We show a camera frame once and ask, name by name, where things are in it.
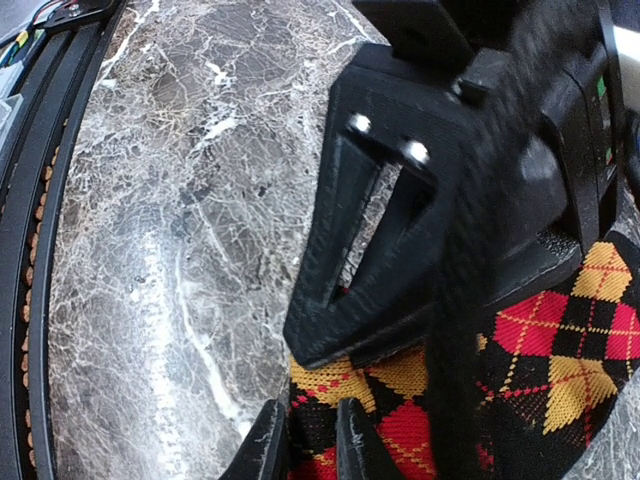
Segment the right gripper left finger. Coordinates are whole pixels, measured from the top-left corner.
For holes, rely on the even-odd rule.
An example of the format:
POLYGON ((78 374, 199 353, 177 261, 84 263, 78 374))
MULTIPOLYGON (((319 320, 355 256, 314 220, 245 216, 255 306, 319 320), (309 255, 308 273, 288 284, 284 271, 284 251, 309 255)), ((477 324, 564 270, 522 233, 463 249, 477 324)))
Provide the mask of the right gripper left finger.
POLYGON ((280 480, 287 476, 287 411, 280 401, 270 399, 220 480, 280 480))

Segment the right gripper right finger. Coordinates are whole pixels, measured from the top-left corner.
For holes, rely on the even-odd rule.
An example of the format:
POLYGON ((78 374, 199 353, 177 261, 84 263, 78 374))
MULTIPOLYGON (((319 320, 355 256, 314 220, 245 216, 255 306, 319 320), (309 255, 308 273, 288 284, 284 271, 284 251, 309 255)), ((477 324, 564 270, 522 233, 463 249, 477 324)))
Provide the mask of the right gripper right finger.
POLYGON ((339 479, 399 479, 400 470, 356 398, 340 401, 336 422, 339 479))

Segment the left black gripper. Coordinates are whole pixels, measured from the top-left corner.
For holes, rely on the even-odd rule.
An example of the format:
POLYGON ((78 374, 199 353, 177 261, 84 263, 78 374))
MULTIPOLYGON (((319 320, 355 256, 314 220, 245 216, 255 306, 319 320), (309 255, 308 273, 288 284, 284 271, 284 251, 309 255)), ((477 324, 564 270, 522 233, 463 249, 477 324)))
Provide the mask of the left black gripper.
POLYGON ((508 306, 577 269, 598 176, 584 145, 589 112, 569 74, 612 78, 608 6, 595 1, 360 1, 391 48, 365 44, 330 90, 312 225, 284 326, 306 369, 360 365, 419 343, 435 307, 508 306), (460 103, 450 76, 492 63, 460 103), (383 168, 402 167, 349 291, 348 251, 383 168))

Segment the argyle red orange black sock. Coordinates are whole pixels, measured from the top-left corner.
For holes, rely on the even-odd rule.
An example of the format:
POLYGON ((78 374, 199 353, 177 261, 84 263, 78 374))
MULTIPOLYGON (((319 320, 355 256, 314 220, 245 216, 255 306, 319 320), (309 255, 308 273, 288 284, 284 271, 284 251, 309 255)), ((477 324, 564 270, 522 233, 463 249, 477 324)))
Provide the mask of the argyle red orange black sock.
MULTIPOLYGON (((480 477, 563 477, 639 367, 638 247, 608 233, 569 279, 489 317, 477 342, 480 477)), ((289 477, 337 477, 337 408, 354 398, 404 477, 435 478, 427 383, 420 347, 365 368, 293 365, 289 477)))

